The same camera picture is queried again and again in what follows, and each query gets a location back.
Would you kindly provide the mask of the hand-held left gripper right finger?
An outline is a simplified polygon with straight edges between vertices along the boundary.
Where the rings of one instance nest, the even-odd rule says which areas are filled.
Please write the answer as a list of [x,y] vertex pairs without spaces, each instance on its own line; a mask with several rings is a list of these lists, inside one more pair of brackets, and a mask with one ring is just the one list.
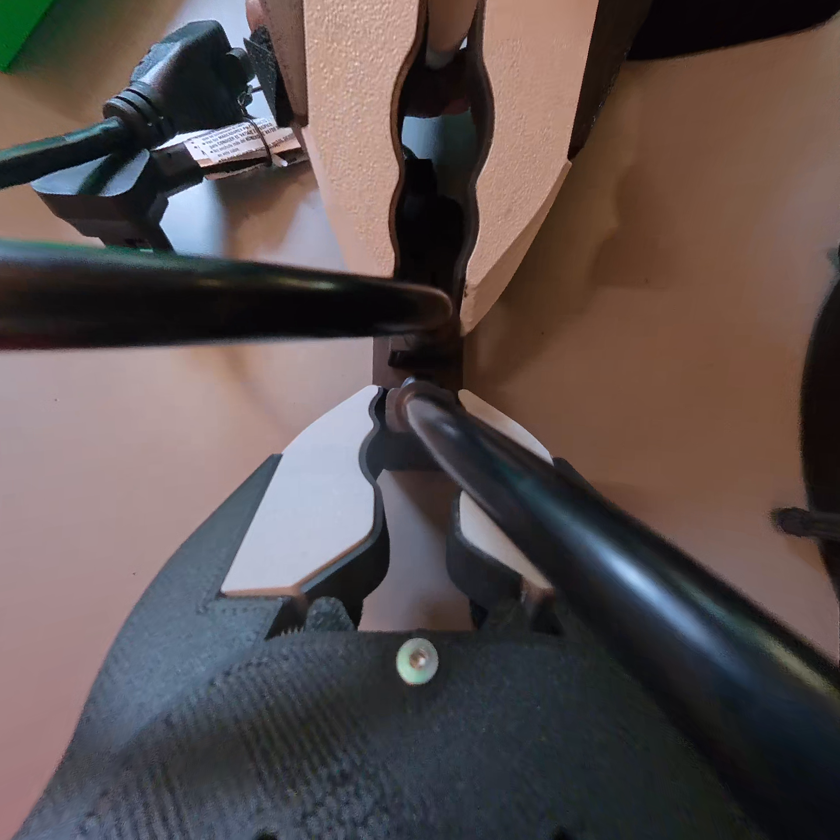
[[[549,450],[518,422],[466,389],[458,399],[470,415],[552,464]],[[554,597],[548,579],[465,491],[453,507],[446,566],[456,587],[487,613],[501,602],[535,605]]]

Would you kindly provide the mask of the green plastic bin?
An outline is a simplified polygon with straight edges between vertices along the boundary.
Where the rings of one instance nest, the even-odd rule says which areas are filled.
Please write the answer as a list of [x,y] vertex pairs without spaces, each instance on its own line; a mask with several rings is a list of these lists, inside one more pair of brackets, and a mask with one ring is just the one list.
[[9,71],[54,1],[1,1],[1,72]]

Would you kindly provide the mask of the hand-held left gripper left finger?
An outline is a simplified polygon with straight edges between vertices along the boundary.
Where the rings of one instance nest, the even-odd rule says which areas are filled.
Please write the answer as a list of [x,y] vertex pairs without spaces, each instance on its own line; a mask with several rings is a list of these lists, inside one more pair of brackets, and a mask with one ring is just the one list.
[[282,452],[222,583],[227,598],[341,601],[354,621],[383,582],[390,543],[369,448],[381,431],[368,385],[326,412]]

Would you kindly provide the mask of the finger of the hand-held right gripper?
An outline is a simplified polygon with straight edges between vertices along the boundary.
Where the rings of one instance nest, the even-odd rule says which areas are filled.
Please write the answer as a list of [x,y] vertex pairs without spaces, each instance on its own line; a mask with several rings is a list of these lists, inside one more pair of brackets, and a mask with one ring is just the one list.
[[597,1],[489,1],[477,20],[490,126],[476,177],[476,242],[459,306],[466,336],[514,277],[571,168]]
[[403,178],[398,91],[419,47],[418,1],[306,1],[311,167],[347,270],[394,277]]

